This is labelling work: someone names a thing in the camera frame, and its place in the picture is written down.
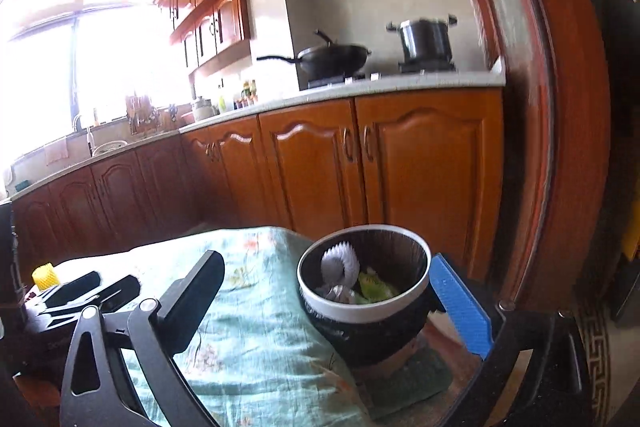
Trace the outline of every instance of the wok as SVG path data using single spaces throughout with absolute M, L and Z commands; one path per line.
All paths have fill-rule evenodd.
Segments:
M 315 46 L 301 51 L 296 58 L 282 57 L 281 55 L 267 55 L 257 57 L 256 60 L 285 60 L 289 64 L 300 64 L 300 67 L 308 73 L 310 80 L 331 78 L 333 76 L 351 76 L 367 62 L 371 52 L 364 46 L 357 44 L 335 44 L 326 34 L 320 30 L 314 31 L 315 35 L 326 41 L 326 45 Z

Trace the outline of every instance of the blue handle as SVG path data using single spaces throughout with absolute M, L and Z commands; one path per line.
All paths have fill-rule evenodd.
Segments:
M 494 345 L 489 316 L 441 254 L 431 260 L 429 280 L 466 349 L 484 360 Z

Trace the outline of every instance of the towel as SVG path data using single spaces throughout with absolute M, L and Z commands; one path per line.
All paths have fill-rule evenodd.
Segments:
M 44 146 L 44 157 L 47 165 L 69 158 L 69 151 L 66 149 L 66 137 Z

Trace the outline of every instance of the white wall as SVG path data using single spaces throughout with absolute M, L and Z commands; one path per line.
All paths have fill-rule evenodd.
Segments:
M 403 61 L 397 34 L 388 33 L 388 22 L 408 19 L 458 17 L 449 39 L 458 71 L 485 70 L 484 54 L 471 0 L 287 0 L 296 53 L 320 44 L 312 35 L 319 27 L 343 44 L 362 44 L 372 51 L 364 71 L 398 73 Z

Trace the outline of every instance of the metal bolt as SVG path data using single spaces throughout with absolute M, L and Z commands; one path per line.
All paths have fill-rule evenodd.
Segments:
M 512 301 L 500 301 L 498 303 L 498 308 L 503 312 L 512 312 L 516 309 L 516 305 Z
M 140 309 L 143 312 L 149 312 L 152 309 L 154 309 L 156 307 L 156 300 L 155 299 L 145 299 L 142 302 L 140 302 Z
M 95 306 L 87 306 L 84 310 L 82 310 L 82 318 L 90 319 L 91 317 L 94 317 L 97 312 L 98 308 L 96 308 Z

